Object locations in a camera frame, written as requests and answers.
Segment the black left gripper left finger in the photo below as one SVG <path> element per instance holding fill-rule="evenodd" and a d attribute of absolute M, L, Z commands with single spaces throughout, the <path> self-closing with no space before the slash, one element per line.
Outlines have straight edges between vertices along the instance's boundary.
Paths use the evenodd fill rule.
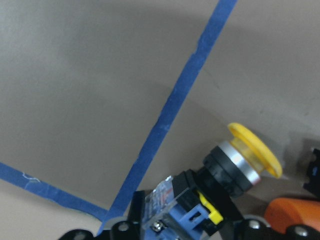
<path fill-rule="evenodd" d="M 89 230 L 73 229 L 60 237 L 61 240 L 141 240 L 141 223 L 145 211 L 145 191 L 133 194 L 128 215 L 122 219 L 112 219 L 96 236 Z"/>

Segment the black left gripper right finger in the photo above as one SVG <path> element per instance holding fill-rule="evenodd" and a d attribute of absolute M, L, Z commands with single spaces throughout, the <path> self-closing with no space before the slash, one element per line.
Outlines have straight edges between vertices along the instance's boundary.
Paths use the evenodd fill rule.
<path fill-rule="evenodd" d="M 318 240 L 320 231 L 305 225 L 288 226 L 284 233 L 276 231 L 259 218 L 228 220 L 219 230 L 223 240 Z"/>

